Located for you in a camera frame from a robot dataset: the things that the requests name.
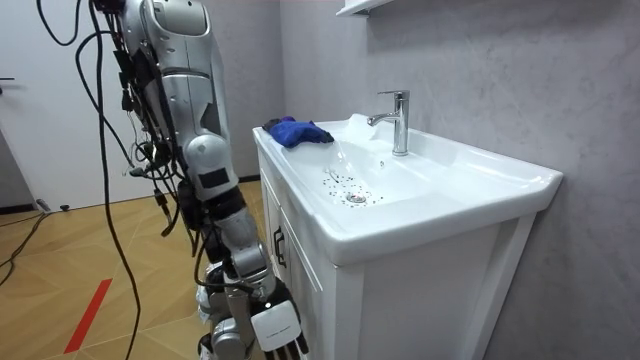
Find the gray wall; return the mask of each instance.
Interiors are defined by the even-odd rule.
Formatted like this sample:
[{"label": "gray wall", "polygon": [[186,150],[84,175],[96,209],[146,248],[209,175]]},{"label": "gray wall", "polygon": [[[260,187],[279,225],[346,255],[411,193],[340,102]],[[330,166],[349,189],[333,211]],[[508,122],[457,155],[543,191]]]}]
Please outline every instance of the gray wall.
[{"label": "gray wall", "polygon": [[640,359],[640,5],[396,0],[369,20],[283,1],[285,105],[390,110],[413,128],[565,173],[538,217],[486,359]]},{"label": "gray wall", "polygon": [[233,164],[238,176],[257,175],[251,129],[284,113],[280,3],[203,0],[224,64]]},{"label": "gray wall", "polygon": [[0,132],[0,208],[31,203],[31,192]]}]

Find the faucet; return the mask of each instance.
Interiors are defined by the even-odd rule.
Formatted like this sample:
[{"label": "faucet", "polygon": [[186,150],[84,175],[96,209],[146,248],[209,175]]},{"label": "faucet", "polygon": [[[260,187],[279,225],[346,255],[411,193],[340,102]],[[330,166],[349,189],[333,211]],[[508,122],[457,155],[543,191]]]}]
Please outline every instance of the faucet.
[{"label": "faucet", "polygon": [[393,120],[395,127],[393,132],[393,155],[405,156],[409,153],[409,91],[394,90],[383,91],[378,94],[393,94],[395,111],[388,114],[379,114],[367,118],[369,126],[376,126],[382,120]]}]

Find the red floor line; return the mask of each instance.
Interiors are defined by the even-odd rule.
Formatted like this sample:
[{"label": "red floor line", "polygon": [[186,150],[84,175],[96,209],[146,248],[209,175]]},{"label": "red floor line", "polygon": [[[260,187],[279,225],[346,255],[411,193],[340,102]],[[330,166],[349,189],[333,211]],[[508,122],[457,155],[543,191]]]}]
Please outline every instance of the red floor line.
[{"label": "red floor line", "polygon": [[64,349],[64,354],[78,351],[80,349],[82,341],[84,341],[85,336],[87,336],[89,327],[91,327],[91,323],[96,317],[98,309],[100,309],[100,304],[102,304],[104,296],[107,295],[107,290],[109,290],[111,281],[112,279],[105,279],[100,282],[100,285],[98,285],[98,289],[96,290],[96,293],[93,294],[93,298],[91,299],[91,302],[89,302],[89,306],[87,306],[87,310],[85,310],[84,315],[82,315],[82,319],[80,319],[80,322],[76,327],[76,331],[73,332],[73,335],[67,344],[67,348]]}]

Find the bathroom sink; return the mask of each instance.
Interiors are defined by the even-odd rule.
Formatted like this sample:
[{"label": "bathroom sink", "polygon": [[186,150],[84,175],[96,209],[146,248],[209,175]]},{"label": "bathroom sink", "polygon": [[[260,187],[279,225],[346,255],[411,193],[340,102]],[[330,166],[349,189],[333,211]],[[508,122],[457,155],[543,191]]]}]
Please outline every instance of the bathroom sink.
[{"label": "bathroom sink", "polygon": [[367,143],[305,143],[281,153],[314,196],[337,211],[382,206],[429,191],[419,174]]},{"label": "bathroom sink", "polygon": [[[416,130],[409,154],[393,156],[393,125],[370,127],[364,115],[317,125],[335,142],[286,149],[261,128],[254,138],[330,239],[335,264],[536,213],[562,179],[558,171]],[[407,232],[420,236],[399,236]]]}]

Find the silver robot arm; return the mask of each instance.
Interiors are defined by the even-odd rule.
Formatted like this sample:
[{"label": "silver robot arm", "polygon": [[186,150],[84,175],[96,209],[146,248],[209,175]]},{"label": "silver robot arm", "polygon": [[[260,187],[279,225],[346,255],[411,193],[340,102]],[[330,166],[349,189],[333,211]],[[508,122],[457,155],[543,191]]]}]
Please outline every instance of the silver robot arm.
[{"label": "silver robot arm", "polygon": [[94,2],[116,20],[112,32],[123,45],[116,51],[123,108],[135,110],[154,147],[184,174],[178,193],[185,223],[218,264],[207,276],[214,310],[201,350],[212,359],[244,360],[257,340],[267,359],[285,360],[287,352],[299,359],[308,350],[295,304],[237,187],[222,61],[205,7],[187,0]]}]

